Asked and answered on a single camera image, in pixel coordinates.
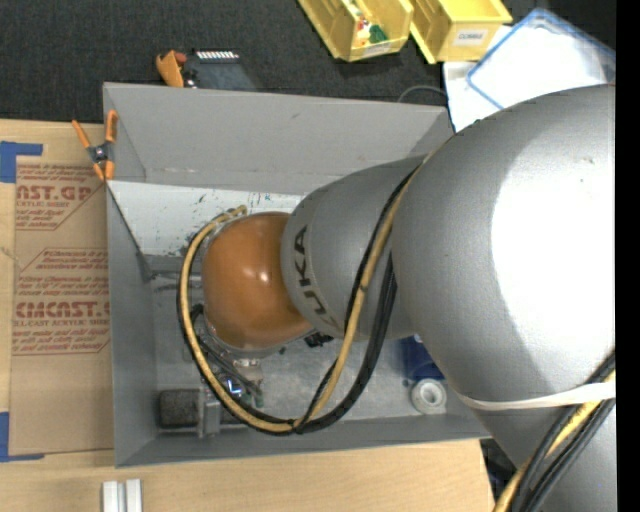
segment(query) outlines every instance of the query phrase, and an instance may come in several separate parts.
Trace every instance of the blue and white object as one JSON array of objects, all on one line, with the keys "label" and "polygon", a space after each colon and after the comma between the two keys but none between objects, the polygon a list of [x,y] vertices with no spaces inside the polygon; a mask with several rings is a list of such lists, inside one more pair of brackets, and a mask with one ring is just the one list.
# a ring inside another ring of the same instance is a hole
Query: blue and white object
[{"label": "blue and white object", "polygon": [[611,83],[613,50],[545,9],[534,9],[467,73],[497,109],[545,94]]}]

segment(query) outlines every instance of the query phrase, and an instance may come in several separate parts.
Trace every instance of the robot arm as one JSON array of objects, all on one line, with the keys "label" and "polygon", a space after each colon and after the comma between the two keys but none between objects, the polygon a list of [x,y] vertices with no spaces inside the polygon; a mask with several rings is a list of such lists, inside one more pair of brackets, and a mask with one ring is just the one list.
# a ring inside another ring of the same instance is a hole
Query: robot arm
[{"label": "robot arm", "polygon": [[[522,401],[587,382],[615,350],[614,105],[615,86],[538,98],[425,158],[311,193],[281,231],[276,277],[286,293],[278,307],[297,322],[287,336],[312,326],[338,338],[351,329],[349,342],[380,338],[376,299],[393,295],[397,280],[382,337],[419,334],[450,386],[471,401]],[[367,270],[372,253],[383,263]],[[393,272],[385,274],[388,260]],[[354,305],[359,321],[350,325]],[[303,425],[321,409],[313,405],[276,430]],[[520,466],[559,412],[476,414]],[[615,432],[613,407],[545,510],[616,509]]]}]

